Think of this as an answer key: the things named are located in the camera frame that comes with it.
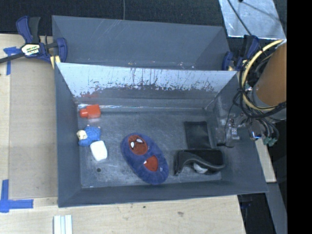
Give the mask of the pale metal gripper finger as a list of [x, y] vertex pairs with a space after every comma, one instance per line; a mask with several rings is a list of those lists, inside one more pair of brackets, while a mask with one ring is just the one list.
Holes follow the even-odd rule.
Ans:
[[234, 116], [220, 117], [218, 119], [218, 125], [224, 131], [229, 129], [229, 128], [236, 128], [237, 127]]
[[237, 128], [219, 128], [216, 132], [216, 145], [218, 147], [234, 147], [239, 140]]

